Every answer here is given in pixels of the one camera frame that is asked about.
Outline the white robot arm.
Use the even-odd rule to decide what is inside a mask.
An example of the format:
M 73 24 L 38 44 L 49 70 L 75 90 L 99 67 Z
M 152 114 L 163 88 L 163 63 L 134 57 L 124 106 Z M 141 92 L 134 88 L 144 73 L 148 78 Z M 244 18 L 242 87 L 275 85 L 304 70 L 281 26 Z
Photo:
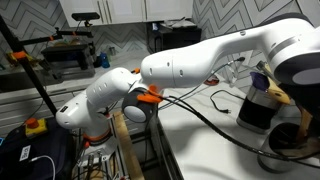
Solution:
M 199 43 L 160 51 L 145 57 L 138 73 L 117 67 L 107 71 L 64 104 L 56 120 L 65 129 L 82 128 L 85 137 L 101 143 L 109 127 L 98 112 L 117 100 L 133 97 L 140 106 L 159 102 L 167 88 L 189 88 L 203 83 L 223 57 L 249 50 L 261 51 L 280 88 L 317 117 L 319 111 L 320 28 L 299 13 L 288 13 L 257 26 Z

